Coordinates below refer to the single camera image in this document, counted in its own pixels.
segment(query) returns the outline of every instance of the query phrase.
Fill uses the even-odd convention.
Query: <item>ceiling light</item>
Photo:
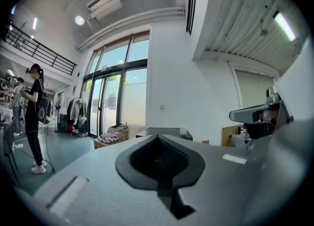
[[[12,72],[10,69],[8,69],[7,72],[8,72],[12,77],[15,77],[15,75],[13,74],[13,72]]]
[[[78,24],[78,25],[82,25],[84,23],[84,18],[81,17],[81,16],[76,16],[75,17],[75,22]]]
[[[34,23],[33,23],[33,29],[36,29],[36,24],[37,24],[37,18],[34,18]]]
[[[275,21],[279,23],[280,27],[285,31],[289,40],[293,41],[295,39],[295,35],[282,13],[277,10],[273,15],[273,18],[275,18]]]

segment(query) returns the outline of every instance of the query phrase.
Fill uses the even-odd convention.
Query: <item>floor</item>
[[[17,141],[23,138],[25,138],[25,134],[16,136],[15,140]],[[43,128],[39,131],[38,138],[43,158],[45,160],[49,160],[47,155],[45,132]],[[27,139],[23,139],[16,143],[24,145],[23,148],[16,149],[14,152],[14,157],[18,167],[18,170],[14,170],[16,171],[17,177],[20,181],[20,184],[17,183],[17,185],[19,185],[29,194],[33,195],[36,190],[54,174],[54,172],[52,171],[51,165],[47,163],[46,173],[37,175],[33,174],[31,172],[31,168],[33,167],[32,164],[34,159],[25,154],[27,153],[30,156],[33,156]],[[78,137],[76,139],[75,136],[71,136],[69,133],[55,133],[53,131],[49,131],[49,135],[47,136],[47,145],[48,153],[55,172],[62,170],[64,167],[69,165],[83,154],[94,150],[94,143],[92,138]],[[10,174],[12,180],[16,182],[7,157],[5,157],[4,161],[8,173]]]

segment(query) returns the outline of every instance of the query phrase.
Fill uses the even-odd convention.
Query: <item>white cup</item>
[[[186,136],[187,125],[180,125],[179,128],[180,128],[180,135]]]

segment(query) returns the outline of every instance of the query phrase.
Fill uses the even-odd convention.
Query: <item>doorway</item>
[[[98,137],[116,124],[121,73],[107,74],[92,83],[89,105],[90,136]]]

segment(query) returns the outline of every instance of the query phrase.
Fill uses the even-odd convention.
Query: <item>air conditioner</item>
[[[121,7],[120,0],[92,0],[87,4],[87,8],[92,12],[90,16],[98,20]]]

